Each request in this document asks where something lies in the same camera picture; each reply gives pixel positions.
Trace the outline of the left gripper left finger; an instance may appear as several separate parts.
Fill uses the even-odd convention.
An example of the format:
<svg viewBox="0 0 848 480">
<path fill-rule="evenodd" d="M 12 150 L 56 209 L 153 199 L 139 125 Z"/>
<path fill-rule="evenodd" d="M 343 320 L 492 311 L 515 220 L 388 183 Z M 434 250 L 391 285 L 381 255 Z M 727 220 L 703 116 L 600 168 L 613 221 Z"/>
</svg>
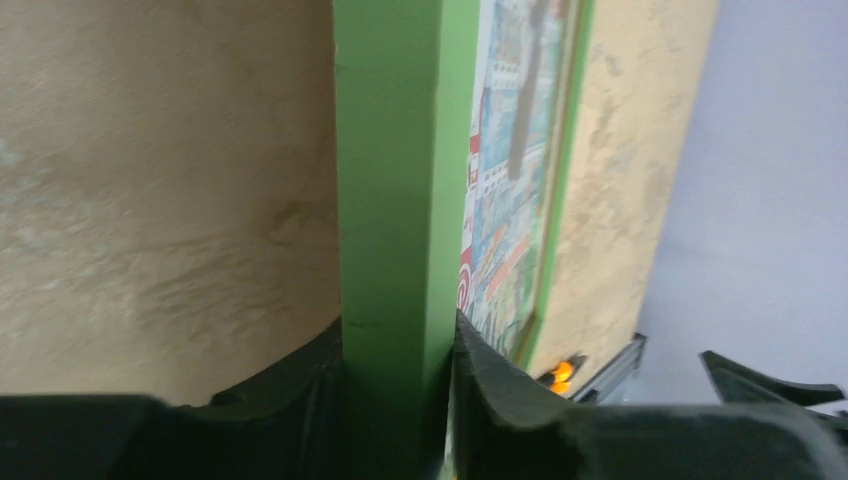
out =
<svg viewBox="0 0 848 480">
<path fill-rule="evenodd" d="M 342 326 L 248 379 L 213 395 L 208 407 L 228 422 L 212 459 L 212 479 L 343 477 Z"/>
</svg>

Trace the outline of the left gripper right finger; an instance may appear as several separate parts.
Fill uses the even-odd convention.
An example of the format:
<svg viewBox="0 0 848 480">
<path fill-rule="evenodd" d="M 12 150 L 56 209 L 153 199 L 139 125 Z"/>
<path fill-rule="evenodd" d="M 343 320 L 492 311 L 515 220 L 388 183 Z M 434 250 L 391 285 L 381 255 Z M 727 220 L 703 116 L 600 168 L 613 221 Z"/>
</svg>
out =
<svg viewBox="0 0 848 480">
<path fill-rule="evenodd" d="M 577 479 L 583 458 L 563 433 L 570 405 L 456 316 L 450 399 L 456 479 Z"/>
</svg>

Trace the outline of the colourful printed photo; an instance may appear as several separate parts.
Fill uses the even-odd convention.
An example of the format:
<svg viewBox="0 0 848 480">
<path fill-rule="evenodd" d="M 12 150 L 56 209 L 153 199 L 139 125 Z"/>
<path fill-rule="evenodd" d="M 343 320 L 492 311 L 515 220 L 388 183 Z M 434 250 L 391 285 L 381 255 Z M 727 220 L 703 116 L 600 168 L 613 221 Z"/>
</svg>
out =
<svg viewBox="0 0 848 480">
<path fill-rule="evenodd" d="M 563 48 L 578 5 L 480 5 L 457 306 L 505 356 L 535 295 Z"/>
</svg>

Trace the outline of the green picture frame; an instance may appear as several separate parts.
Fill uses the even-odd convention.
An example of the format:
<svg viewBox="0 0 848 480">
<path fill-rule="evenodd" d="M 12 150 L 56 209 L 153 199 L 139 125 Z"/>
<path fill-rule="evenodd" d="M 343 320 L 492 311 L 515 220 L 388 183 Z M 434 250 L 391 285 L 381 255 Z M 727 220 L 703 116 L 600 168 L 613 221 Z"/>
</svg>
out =
<svg viewBox="0 0 848 480">
<path fill-rule="evenodd" d="M 479 10 L 333 5 L 349 479 L 443 464 Z"/>
</svg>

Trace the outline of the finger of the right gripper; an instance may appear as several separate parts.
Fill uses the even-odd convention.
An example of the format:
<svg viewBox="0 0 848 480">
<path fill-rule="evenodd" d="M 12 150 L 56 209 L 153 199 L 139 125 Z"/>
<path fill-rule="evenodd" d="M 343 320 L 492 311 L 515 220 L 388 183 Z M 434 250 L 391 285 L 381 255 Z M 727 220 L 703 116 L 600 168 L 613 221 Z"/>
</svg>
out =
<svg viewBox="0 0 848 480">
<path fill-rule="evenodd" d="M 834 384 L 776 379 L 707 350 L 699 354 L 719 398 L 725 403 L 787 403 L 812 407 L 846 400 Z"/>
</svg>

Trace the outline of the orange black pliers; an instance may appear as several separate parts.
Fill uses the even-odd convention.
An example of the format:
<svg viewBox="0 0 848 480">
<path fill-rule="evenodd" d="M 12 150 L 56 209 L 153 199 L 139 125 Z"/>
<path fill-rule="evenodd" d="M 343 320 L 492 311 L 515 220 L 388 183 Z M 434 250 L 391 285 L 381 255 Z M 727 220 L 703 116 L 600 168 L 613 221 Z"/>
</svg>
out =
<svg viewBox="0 0 848 480">
<path fill-rule="evenodd" d="M 572 379 L 582 368 L 587 357 L 575 354 L 560 361 L 548 372 L 540 375 L 536 381 L 557 395 L 565 395 L 571 390 Z"/>
</svg>

